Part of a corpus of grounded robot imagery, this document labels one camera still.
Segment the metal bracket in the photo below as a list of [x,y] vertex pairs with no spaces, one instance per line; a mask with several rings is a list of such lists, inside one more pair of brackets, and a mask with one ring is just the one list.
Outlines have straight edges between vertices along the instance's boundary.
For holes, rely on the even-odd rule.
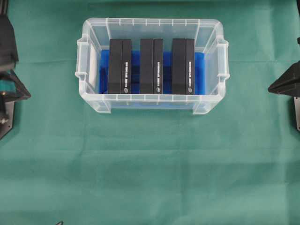
[[297,130],[300,131],[300,97],[294,97],[294,102],[296,111]]
[[5,107],[8,113],[8,122],[0,124],[0,139],[13,128],[15,102],[6,102]]

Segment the black box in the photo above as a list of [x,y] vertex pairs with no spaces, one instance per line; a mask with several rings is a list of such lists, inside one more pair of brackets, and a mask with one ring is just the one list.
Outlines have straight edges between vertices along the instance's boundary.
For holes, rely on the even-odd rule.
[[163,62],[163,40],[154,39],[153,52],[153,94],[163,93],[163,76],[164,76],[164,62]]
[[108,65],[108,93],[120,94],[122,80],[122,40],[110,39]]
[[186,95],[195,94],[195,41],[186,39]]
[[108,93],[131,92],[131,40],[110,39]]
[[153,39],[141,39],[140,94],[153,94]]
[[131,40],[123,40],[121,93],[131,93]]
[[175,38],[172,42],[172,94],[184,95],[186,88],[186,40]]

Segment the transparent container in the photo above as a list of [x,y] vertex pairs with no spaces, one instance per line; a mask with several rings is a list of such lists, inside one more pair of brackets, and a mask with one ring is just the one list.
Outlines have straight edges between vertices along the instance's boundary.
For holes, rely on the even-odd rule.
[[[100,94],[101,51],[109,49],[111,38],[131,39],[133,51],[139,50],[141,38],[163,38],[164,51],[169,52],[173,38],[194,38],[195,52],[204,53],[205,94]],[[99,113],[110,113],[112,108],[143,108],[189,109],[193,114],[206,114],[225,96],[228,42],[217,20],[91,18],[84,22],[77,45],[79,94]]]

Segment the green backdrop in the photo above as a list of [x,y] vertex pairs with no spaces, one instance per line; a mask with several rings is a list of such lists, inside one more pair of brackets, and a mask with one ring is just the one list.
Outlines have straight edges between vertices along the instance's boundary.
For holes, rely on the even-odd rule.
[[[268,86],[300,58],[295,0],[11,0],[16,104],[0,141],[0,224],[299,224],[300,133]],[[191,111],[96,113],[78,93],[90,17],[218,19],[229,41],[225,98]]]

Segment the green cloth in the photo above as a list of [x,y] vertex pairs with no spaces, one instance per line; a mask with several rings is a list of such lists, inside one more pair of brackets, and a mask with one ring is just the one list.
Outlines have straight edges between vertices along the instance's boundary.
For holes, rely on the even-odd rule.
[[[268,86],[300,58],[295,0],[11,0],[16,74],[32,98],[0,141],[0,224],[299,224],[300,133]],[[225,98],[207,115],[96,113],[78,93],[76,41],[90,17],[218,19]]]

